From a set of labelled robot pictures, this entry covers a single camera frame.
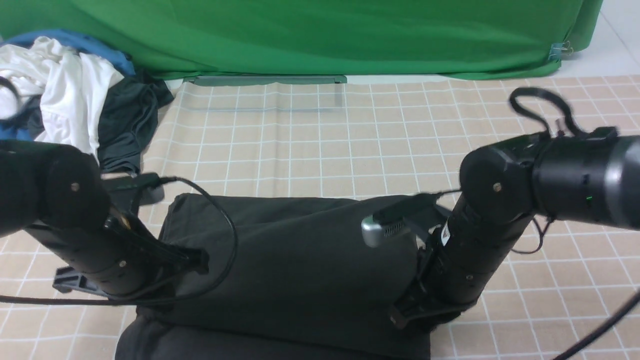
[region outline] silver object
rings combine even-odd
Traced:
[[[362,238],[369,247],[379,247],[386,241],[409,233],[409,228],[404,225],[404,222],[398,221],[381,225],[373,220],[373,215],[364,218],[360,226],[362,228]]]

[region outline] pile of clothes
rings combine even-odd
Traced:
[[[64,143],[95,156],[103,172],[139,174],[141,153],[173,101],[164,81],[102,42],[63,29],[0,43],[0,140]]]

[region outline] black strap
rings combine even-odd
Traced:
[[[569,106],[569,104],[567,104],[563,100],[563,98],[560,97],[560,95],[554,92],[551,92],[549,90],[541,89],[541,88],[517,88],[509,96],[509,104],[511,105],[511,108],[513,109],[513,111],[517,112],[518,114],[524,117],[527,117],[529,119],[539,122],[545,127],[545,129],[547,130],[547,133],[551,135],[551,128],[549,127],[549,123],[542,116],[536,114],[535,112],[527,108],[524,108],[518,102],[518,99],[517,99],[518,96],[537,97],[539,99],[543,99],[543,100],[547,100],[548,102],[551,102],[553,105],[556,106],[556,108],[558,108],[563,113],[564,124],[566,128],[569,131],[571,131],[571,134],[573,134],[574,136],[587,135],[587,133],[575,123],[575,120],[573,119],[573,115],[571,111],[571,106]]]
[[[7,89],[9,89],[9,91],[11,93],[13,93],[13,96],[15,96],[15,102],[18,105],[18,109],[22,108],[22,101],[21,101],[21,97],[20,97],[20,93],[18,93],[18,89],[15,88],[15,86],[11,83],[11,81],[9,81],[9,79],[7,78],[3,78],[2,76],[0,76],[0,87],[5,87]],[[15,122],[15,119],[20,115],[21,111],[18,110],[18,112],[9,117],[8,119],[0,119],[0,124],[2,125],[9,125],[12,126],[13,123]]]

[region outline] fabric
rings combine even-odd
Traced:
[[[0,47],[0,76],[9,79],[23,101],[41,95],[45,131],[36,141],[73,145],[97,157],[98,122],[107,91],[124,77],[110,62],[77,54],[57,40],[37,38],[30,49]],[[0,109],[15,99],[0,89]],[[0,113],[0,119],[14,115]]]
[[[21,0],[0,33],[69,28],[165,78],[197,74],[544,76],[589,44],[602,0]]]
[[[31,47],[38,37],[53,38],[59,41],[60,44],[73,47],[82,53],[100,56],[101,58],[108,60],[114,68],[123,75],[133,76],[136,74],[133,63],[129,61],[126,54],[108,47],[97,39],[75,31],[65,29],[32,31],[30,33],[21,34],[8,39],[5,42],[0,43],[0,46],[11,44],[22,47]]]
[[[172,101],[166,83],[142,70],[109,89],[98,125],[103,172],[140,173],[141,153],[156,131],[158,109]]]
[[[9,79],[0,77],[0,89],[10,93],[13,97],[14,109],[17,111],[14,115],[7,119],[0,119],[0,140],[23,140],[33,141],[27,130],[24,113],[29,111],[32,105],[29,103],[22,105],[18,89],[9,81]]]
[[[115,360],[394,360],[392,357],[176,326],[139,316],[118,342]]]
[[[9,123],[2,124],[0,140],[33,141],[43,131],[40,96],[34,96],[22,105],[20,112]]]
[[[142,319],[122,335],[116,358],[170,359],[165,350],[173,346],[189,351],[188,358],[203,359],[216,350],[214,344],[231,338],[228,334],[242,334],[229,341],[244,348],[220,348],[220,357],[210,358],[317,358],[293,356],[303,349],[284,350],[280,341],[378,356],[363,359],[428,359],[429,334],[399,331],[388,315],[417,271],[415,237],[372,249],[360,229],[367,215],[401,199],[216,197],[239,234],[233,269],[217,289],[179,302],[169,312],[139,307]],[[210,256],[209,274],[186,275],[176,284],[177,294],[214,281],[227,262],[231,239],[228,225],[204,197],[176,198],[159,241],[206,249]],[[253,343],[264,349],[264,356],[243,357]],[[268,357],[269,347],[278,354],[291,351],[291,356]]]

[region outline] blue cloth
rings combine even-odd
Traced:
[[[113,64],[113,67],[125,76],[134,76],[136,74],[136,71],[133,68],[133,63],[129,61],[125,53],[108,47],[100,40],[85,34],[76,33],[75,31],[65,29],[32,31],[30,33],[8,39],[7,41],[0,43],[0,45],[11,44],[22,47],[31,47],[38,37],[54,38],[64,46],[74,47],[82,53],[100,56]]]
[[[29,129],[17,129],[13,126],[0,125],[0,140],[33,141]]]

